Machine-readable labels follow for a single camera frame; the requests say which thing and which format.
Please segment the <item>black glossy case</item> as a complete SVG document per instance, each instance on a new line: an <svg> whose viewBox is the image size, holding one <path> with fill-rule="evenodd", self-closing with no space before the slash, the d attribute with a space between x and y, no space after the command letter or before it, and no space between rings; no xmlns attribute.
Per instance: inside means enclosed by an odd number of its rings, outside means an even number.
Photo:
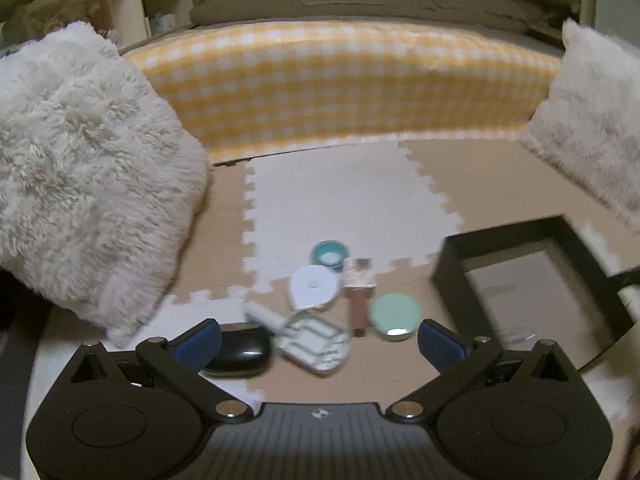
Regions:
<svg viewBox="0 0 640 480"><path fill-rule="evenodd" d="M222 324L221 346L217 355L203 368L213 377L253 377L270 367L272 338L264 326L253 323Z"/></svg>

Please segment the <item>black storage box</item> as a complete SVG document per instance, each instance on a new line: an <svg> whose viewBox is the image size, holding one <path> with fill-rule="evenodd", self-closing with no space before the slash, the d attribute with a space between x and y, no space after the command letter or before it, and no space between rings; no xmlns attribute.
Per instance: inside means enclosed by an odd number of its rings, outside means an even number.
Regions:
<svg viewBox="0 0 640 480"><path fill-rule="evenodd" d="M584 368L634 327L620 293L639 271L605 271L562 216L451 235L432 283L458 333L528 350L556 341Z"/></svg>

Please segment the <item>green round compact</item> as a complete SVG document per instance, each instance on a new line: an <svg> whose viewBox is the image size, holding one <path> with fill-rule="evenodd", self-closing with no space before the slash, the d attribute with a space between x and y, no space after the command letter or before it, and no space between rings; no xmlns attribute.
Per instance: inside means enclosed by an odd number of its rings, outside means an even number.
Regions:
<svg viewBox="0 0 640 480"><path fill-rule="evenodd" d="M383 295L374 300L369 321L385 340L402 341L413 336L423 320L420 304L405 294Z"/></svg>

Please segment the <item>white cylindrical tube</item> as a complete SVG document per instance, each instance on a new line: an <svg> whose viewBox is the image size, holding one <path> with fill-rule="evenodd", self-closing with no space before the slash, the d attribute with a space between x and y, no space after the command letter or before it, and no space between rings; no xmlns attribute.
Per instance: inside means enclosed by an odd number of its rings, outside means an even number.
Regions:
<svg viewBox="0 0 640 480"><path fill-rule="evenodd" d="M284 316L255 301L247 301L243 304L243 313L248 320L264 326L272 334L279 333L286 322Z"/></svg>

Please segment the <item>brown lip gloss tube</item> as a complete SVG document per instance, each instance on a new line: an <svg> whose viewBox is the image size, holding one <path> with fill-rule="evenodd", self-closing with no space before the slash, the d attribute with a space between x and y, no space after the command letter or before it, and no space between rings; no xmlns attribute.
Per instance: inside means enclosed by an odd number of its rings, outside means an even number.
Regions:
<svg viewBox="0 0 640 480"><path fill-rule="evenodd" d="M370 258L349 258L344 263L342 285L349 302L349 326L352 336L362 337L369 327L370 300L376 278Z"/></svg>

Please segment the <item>white tape measure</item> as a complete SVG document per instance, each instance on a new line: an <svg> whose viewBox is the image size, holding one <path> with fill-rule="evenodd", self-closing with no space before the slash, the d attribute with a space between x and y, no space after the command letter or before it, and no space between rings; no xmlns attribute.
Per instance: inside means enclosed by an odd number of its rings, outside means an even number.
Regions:
<svg viewBox="0 0 640 480"><path fill-rule="evenodd" d="M337 298L340 279L329 268L311 264L297 269L288 281L288 300L293 311L323 310Z"/></svg>

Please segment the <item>teal round jar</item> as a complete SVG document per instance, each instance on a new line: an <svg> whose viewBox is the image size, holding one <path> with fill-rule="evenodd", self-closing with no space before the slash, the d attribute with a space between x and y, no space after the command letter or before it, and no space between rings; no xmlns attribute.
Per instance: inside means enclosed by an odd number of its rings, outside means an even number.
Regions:
<svg viewBox="0 0 640 480"><path fill-rule="evenodd" d="M338 240L322 240L311 249L310 260L317 266L326 266L336 273L341 273L344 262L349 257L348 247Z"/></svg>

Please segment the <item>white fluffy left pillow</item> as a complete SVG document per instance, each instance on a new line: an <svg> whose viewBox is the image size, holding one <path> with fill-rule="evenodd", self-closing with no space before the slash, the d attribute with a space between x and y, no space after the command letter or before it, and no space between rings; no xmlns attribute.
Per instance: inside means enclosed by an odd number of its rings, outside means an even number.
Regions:
<svg viewBox="0 0 640 480"><path fill-rule="evenodd" d="M126 344L174 281L210 166L83 22L1 61L1 267Z"/></svg>

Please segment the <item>grey fluffy right pillow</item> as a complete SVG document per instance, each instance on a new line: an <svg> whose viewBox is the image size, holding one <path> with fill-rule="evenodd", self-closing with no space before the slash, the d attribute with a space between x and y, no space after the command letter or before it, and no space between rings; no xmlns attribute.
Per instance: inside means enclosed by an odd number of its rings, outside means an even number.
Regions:
<svg viewBox="0 0 640 480"><path fill-rule="evenodd" d="M572 20L521 142L639 229L639 49Z"/></svg>

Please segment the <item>yellow checkered cushion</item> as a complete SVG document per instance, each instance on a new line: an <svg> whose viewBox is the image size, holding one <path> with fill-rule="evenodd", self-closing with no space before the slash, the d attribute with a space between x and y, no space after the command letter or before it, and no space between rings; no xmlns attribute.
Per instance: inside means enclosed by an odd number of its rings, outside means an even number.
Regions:
<svg viewBox="0 0 640 480"><path fill-rule="evenodd" d="M557 56L442 26L311 21L194 29L128 58L213 162L413 139L512 139Z"/></svg>

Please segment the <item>wooden shelf unit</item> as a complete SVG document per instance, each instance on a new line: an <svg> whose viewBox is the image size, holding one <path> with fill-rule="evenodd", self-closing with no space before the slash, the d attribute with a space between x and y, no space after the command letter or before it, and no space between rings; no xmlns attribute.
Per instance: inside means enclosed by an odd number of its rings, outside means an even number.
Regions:
<svg viewBox="0 0 640 480"><path fill-rule="evenodd" d="M192 26L198 0L1 0L1 47L85 22L122 52Z"/></svg>

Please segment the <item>brown sofa cushions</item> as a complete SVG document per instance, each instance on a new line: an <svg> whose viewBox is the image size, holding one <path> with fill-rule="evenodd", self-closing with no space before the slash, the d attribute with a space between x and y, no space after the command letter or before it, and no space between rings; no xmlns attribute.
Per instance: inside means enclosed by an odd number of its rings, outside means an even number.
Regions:
<svg viewBox="0 0 640 480"><path fill-rule="evenodd" d="M513 0L203 0L190 12L198 26L276 18L405 18L526 32L525 10Z"/></svg>

